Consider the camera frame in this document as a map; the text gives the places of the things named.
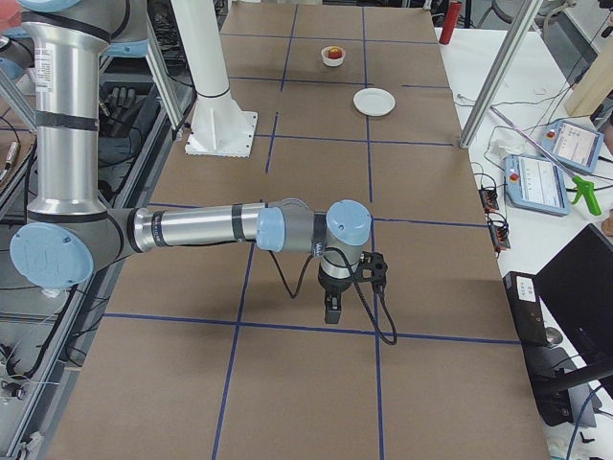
small bowl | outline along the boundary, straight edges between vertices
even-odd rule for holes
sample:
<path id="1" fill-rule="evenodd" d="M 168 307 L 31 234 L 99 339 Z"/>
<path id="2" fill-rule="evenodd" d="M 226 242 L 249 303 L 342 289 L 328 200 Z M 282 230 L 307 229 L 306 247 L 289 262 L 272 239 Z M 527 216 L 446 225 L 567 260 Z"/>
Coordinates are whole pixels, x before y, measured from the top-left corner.
<path id="1" fill-rule="evenodd" d="M 342 55 L 339 59 L 330 59 L 328 57 L 328 51 L 332 48 L 338 48 L 339 50 L 341 50 Z M 324 64 L 326 64 L 328 67 L 338 67 L 343 63 L 343 60 L 345 60 L 346 55 L 347 52 L 344 48 L 341 48 L 340 46 L 327 46 L 322 50 L 322 60 L 324 61 Z"/>

white column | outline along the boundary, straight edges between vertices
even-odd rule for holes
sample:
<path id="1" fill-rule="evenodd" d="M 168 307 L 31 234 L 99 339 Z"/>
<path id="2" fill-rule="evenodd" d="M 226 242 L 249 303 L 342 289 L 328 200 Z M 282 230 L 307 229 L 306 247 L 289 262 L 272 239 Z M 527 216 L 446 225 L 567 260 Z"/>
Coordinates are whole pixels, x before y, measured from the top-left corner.
<path id="1" fill-rule="evenodd" d="M 249 156 L 258 114 L 232 99 L 213 0 L 172 0 L 198 99 L 189 154 Z"/>

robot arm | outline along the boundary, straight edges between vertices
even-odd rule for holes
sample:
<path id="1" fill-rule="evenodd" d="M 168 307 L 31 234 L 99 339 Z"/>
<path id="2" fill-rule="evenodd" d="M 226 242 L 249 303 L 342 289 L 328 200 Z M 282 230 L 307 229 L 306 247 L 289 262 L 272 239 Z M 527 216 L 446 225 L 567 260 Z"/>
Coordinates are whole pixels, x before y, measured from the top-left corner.
<path id="1" fill-rule="evenodd" d="M 145 1 L 20 3 L 29 9 L 22 26 L 35 45 L 38 196 L 28 206 L 29 224 L 11 241 L 11 259 L 32 283 L 69 288 L 154 247 L 255 242 L 321 257 L 330 323 L 338 322 L 349 286 L 384 284 L 382 257 L 362 252 L 372 220 L 355 201 L 337 202 L 327 213 L 296 199 L 181 211 L 106 209 L 97 197 L 99 57 L 111 41 L 138 49 L 138 31 L 147 33 Z M 373 274 L 364 276 L 366 270 Z"/>

white desk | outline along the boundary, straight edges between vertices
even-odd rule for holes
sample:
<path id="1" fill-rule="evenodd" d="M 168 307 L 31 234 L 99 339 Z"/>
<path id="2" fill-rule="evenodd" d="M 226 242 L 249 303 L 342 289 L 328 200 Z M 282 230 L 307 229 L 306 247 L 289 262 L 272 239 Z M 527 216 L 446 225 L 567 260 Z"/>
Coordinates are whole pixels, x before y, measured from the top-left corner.
<path id="1" fill-rule="evenodd" d="M 441 45 L 445 69 L 454 95 L 462 94 L 473 101 L 477 98 L 504 37 L 505 32 L 501 31 L 457 29 L 453 34 L 451 43 L 446 46 Z M 557 68 L 554 59 L 540 36 L 532 32 L 528 33 L 524 40 L 494 102 L 538 102 L 556 95 L 564 87 L 566 87 L 564 76 Z M 469 104 L 467 101 L 457 101 L 460 104 Z M 520 127 L 530 127 L 537 123 L 542 124 L 548 121 L 549 115 L 540 122 L 539 119 L 549 106 L 549 103 L 548 101 L 532 105 L 500 105 L 498 108 Z M 471 109 L 470 107 L 458 105 L 456 105 L 456 108 L 460 123 L 464 126 Z M 561 103 L 552 119 L 566 115 L 563 103 Z M 484 152 L 488 147 L 488 140 L 492 130 L 495 126 L 501 124 L 495 115 L 489 114 L 469 149 L 471 161 L 481 164 L 485 173 L 492 175 L 498 185 L 503 183 L 502 171 L 495 168 L 484 158 Z M 543 130 L 543 127 L 540 130 L 538 128 L 534 132 L 534 138 L 538 139 Z M 516 133 L 507 129 L 497 129 L 492 139 L 492 147 L 488 157 L 497 163 L 501 162 L 502 157 L 506 156 L 506 153 L 496 147 L 496 140 L 519 149 L 521 149 L 521 146 L 524 146 L 523 152 L 526 153 L 534 152 Z M 602 150 L 601 155 L 610 156 L 606 148 Z M 481 170 L 478 165 L 473 165 L 473 169 L 475 172 Z M 600 162 L 595 173 L 613 177 L 613 165 Z M 480 177 L 476 176 L 476 180 L 479 183 Z M 594 179 L 594 182 L 597 187 L 599 185 L 606 185 L 605 182 L 599 179 Z M 487 179 L 484 181 L 484 184 L 489 185 Z M 568 181 L 567 185 L 571 187 L 573 184 Z M 572 206 L 571 214 L 564 218 L 508 207 L 507 216 L 511 230 L 511 250 L 504 251 L 500 255 L 498 263 L 501 275 L 504 276 L 510 270 L 536 273 L 588 222 L 596 222 L 598 224 L 598 222 L 606 218 L 608 210 L 613 208 L 613 189 L 597 192 L 597 198 L 602 208 L 602 216 L 599 217 L 590 215 L 583 202 Z M 504 214 L 504 202 L 502 199 L 499 199 L 499 202 L 501 202 Z M 546 324 L 555 326 L 556 323 L 553 317 L 547 311 L 544 311 L 544 314 Z M 568 343 L 568 340 L 564 341 L 564 348 L 570 356 L 576 353 L 574 348 Z M 584 365 L 580 358 L 574 359 L 574 362 L 577 366 Z M 610 411 L 613 407 L 613 402 L 608 395 L 604 391 L 600 391 L 597 396 L 603 401 L 603 409 Z M 597 423 L 599 425 L 598 428 L 581 430 L 586 436 L 595 437 L 597 441 L 584 445 L 581 443 L 578 435 L 573 448 L 573 458 L 586 459 L 590 455 L 602 458 L 611 458 L 613 456 L 613 436 L 611 435 L 613 433 L 613 420 L 606 416 L 598 415 Z M 555 428 L 547 427 L 550 445 L 559 445 L 565 453 L 565 446 L 567 446 L 571 432 L 572 427 L 570 424 L 560 425 Z"/>

brown cardboard surface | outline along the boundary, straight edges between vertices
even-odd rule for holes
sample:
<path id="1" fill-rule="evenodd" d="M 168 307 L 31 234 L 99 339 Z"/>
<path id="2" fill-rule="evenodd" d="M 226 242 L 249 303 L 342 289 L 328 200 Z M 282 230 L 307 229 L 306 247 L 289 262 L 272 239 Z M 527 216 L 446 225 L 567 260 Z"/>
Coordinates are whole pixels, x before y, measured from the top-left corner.
<path id="1" fill-rule="evenodd" d="M 224 35 L 221 44 L 228 76 L 280 79 L 288 42 L 289 38 Z"/>
<path id="2" fill-rule="evenodd" d="M 548 458 L 520 347 L 490 343 L 516 335 L 467 157 L 451 147 L 460 135 L 451 92 L 401 87 L 446 85 L 439 49 L 385 46 L 435 43 L 429 13 L 235 3 L 223 31 L 233 95 L 243 110 L 260 113 L 265 136 L 248 159 L 190 156 L 184 144 L 173 146 L 153 201 L 296 196 L 324 210 L 341 198 L 368 203 L 370 161 L 375 217 L 430 222 L 378 220 L 373 236 L 390 267 L 386 299 L 398 330 L 428 336 L 377 348 L 352 290 L 341 324 L 326 325 L 317 261 L 291 301 L 270 257 L 255 250 L 249 264 L 246 244 L 135 257 L 111 310 L 174 318 L 103 321 L 54 458 L 370 460 L 379 449 L 394 460 Z M 369 122 L 352 105 L 362 85 L 339 83 L 364 82 L 356 46 L 363 35 L 370 82 L 391 85 L 397 99 L 391 114 Z M 318 49 L 330 41 L 323 38 L 347 39 L 347 65 L 319 66 Z M 385 50 L 400 58 L 398 69 Z M 278 81 L 280 71 L 282 79 L 328 82 Z M 305 258 L 280 255 L 293 288 Z M 370 288 L 364 292 L 372 300 Z M 240 322 L 183 322 L 193 318 Z"/>
<path id="3" fill-rule="evenodd" d="M 485 223 L 465 150 L 372 144 L 371 153 L 375 216 Z"/>
<path id="4" fill-rule="evenodd" d="M 291 34 L 296 5 L 232 2 L 223 24 L 223 34 L 282 35 Z"/>
<path id="5" fill-rule="evenodd" d="M 371 139 L 454 145 L 462 130 L 451 91 L 440 88 L 399 88 L 396 107 L 384 117 L 371 117 Z"/>
<path id="6" fill-rule="evenodd" d="M 422 9 L 365 8 L 367 40 L 402 40 L 436 43 L 430 11 Z"/>
<path id="7" fill-rule="evenodd" d="M 345 50 L 343 64 L 328 67 L 321 51 L 328 46 Z M 287 64 L 289 80 L 336 81 L 364 84 L 364 45 L 359 41 L 307 40 L 294 38 Z"/>
<path id="8" fill-rule="evenodd" d="M 301 5 L 296 14 L 294 36 L 361 40 L 362 11 L 343 6 Z"/>
<path id="9" fill-rule="evenodd" d="M 279 87 L 278 81 L 230 79 L 232 97 L 240 108 L 258 112 L 256 134 L 272 134 L 281 97 Z"/>
<path id="10" fill-rule="evenodd" d="M 318 211 L 346 198 L 368 203 L 366 143 L 275 139 L 266 181 L 266 201 L 298 197 Z"/>
<path id="11" fill-rule="evenodd" d="M 210 455 L 233 332 L 105 318 L 47 459 Z"/>
<path id="12" fill-rule="evenodd" d="M 438 50 L 437 44 L 368 42 L 368 81 L 386 89 L 403 84 L 449 87 Z"/>
<path id="13" fill-rule="evenodd" d="M 353 106 L 354 84 L 287 82 L 277 134 L 366 140 L 366 118 Z"/>
<path id="14" fill-rule="evenodd" d="M 279 264 L 290 288 L 295 290 L 304 254 L 280 254 Z M 353 289 L 343 294 L 343 313 L 339 324 L 324 323 L 324 292 L 317 281 L 319 261 L 311 261 L 300 295 L 291 300 L 268 254 L 254 253 L 245 295 L 242 320 L 264 324 L 310 326 L 314 328 L 353 329 L 369 331 L 372 325 Z"/>
<path id="15" fill-rule="evenodd" d="M 375 244 L 399 331 L 517 340 L 486 228 L 376 222 Z"/>
<path id="16" fill-rule="evenodd" d="M 256 138 L 249 158 L 188 155 L 182 143 L 172 146 L 151 202 L 220 206 L 258 202 L 264 193 L 264 170 L 270 140 Z"/>
<path id="17" fill-rule="evenodd" d="M 381 377 L 386 458 L 549 458 L 519 346 L 403 340 Z"/>
<path id="18" fill-rule="evenodd" d="M 246 244 L 138 254 L 125 263 L 107 310 L 234 321 L 248 254 Z"/>
<path id="19" fill-rule="evenodd" d="M 368 336 L 242 329 L 217 458 L 378 458 L 374 368 Z"/>

